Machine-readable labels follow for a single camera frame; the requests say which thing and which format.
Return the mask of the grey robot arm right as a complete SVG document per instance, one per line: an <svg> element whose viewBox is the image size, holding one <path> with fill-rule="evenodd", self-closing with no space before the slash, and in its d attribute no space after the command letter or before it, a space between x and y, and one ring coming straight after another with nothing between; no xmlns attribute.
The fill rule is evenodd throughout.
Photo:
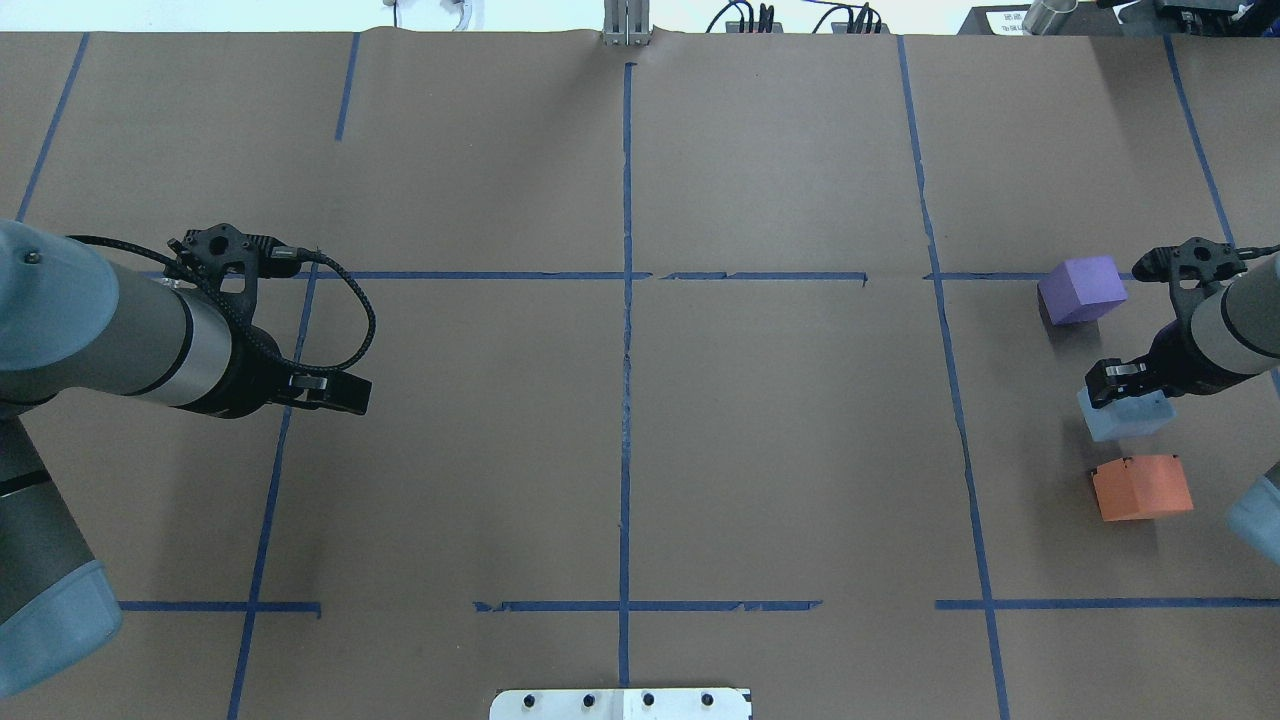
<svg viewBox="0 0 1280 720"><path fill-rule="evenodd" d="M1076 395L1096 442L1148 436L1171 419L1171 398L1210 396L1277 370L1277 249L1157 249L1133 269L1167 284L1174 319L1146 354L1098 360Z"/></svg>

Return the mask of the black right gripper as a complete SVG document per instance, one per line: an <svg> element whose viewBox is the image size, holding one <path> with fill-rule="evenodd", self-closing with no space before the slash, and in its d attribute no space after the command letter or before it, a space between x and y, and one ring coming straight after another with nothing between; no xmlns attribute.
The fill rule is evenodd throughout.
<svg viewBox="0 0 1280 720"><path fill-rule="evenodd" d="M1129 361L1105 357L1085 374L1085 400L1093 409L1155 392L1207 396L1225 388L1226 372L1212 364L1180 325L1162 328L1144 355Z"/></svg>

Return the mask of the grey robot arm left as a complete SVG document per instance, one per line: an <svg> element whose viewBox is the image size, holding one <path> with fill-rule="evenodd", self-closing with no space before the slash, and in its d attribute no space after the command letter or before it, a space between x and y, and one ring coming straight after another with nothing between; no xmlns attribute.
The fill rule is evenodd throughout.
<svg viewBox="0 0 1280 720"><path fill-rule="evenodd" d="M328 254L228 223L165 251L5 219L3 246L3 697L73 667L115 638L124 611L27 420L64 396L219 419L268 405L362 415L371 383L353 366L378 315L355 273ZM364 314L339 361L292 357L255 318L259 287L305 265L329 270Z"/></svg>

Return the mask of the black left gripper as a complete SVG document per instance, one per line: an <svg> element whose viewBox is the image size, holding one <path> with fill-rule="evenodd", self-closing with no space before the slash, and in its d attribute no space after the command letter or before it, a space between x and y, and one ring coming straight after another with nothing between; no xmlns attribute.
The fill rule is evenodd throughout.
<svg viewBox="0 0 1280 720"><path fill-rule="evenodd" d="M372 382L348 372L289 369L275 341L256 327L250 334L234 332L227 375L215 387L215 416L236 419L275 404L294 409L324 409L362 416L367 413Z"/></svg>

